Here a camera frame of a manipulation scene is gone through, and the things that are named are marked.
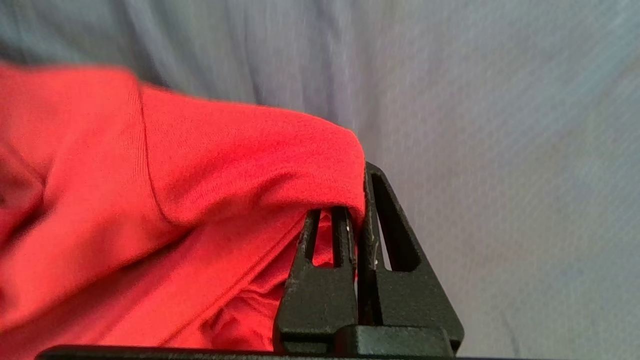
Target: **gray background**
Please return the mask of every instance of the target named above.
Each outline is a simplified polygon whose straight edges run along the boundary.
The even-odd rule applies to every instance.
[[[0,54],[349,127],[460,354],[640,357],[638,1],[0,0]]]

